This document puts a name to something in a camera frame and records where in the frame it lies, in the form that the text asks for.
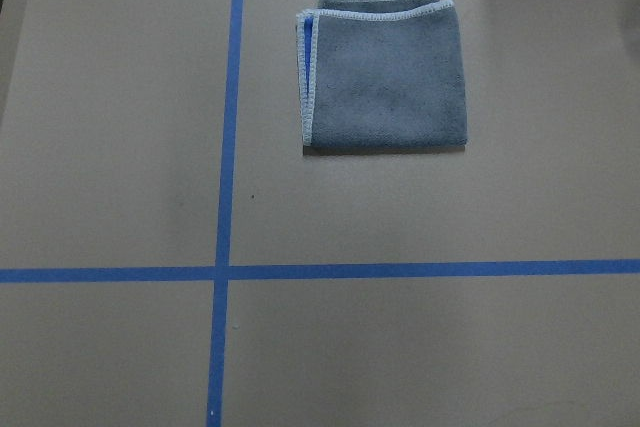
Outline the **grey folded cloth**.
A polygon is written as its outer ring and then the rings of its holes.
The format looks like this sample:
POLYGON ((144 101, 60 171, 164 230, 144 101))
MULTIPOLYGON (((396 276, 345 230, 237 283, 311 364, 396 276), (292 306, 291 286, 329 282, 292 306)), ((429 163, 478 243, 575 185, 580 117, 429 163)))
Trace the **grey folded cloth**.
POLYGON ((466 146, 453 0, 318 0, 296 16, 296 46, 305 147, 466 146))

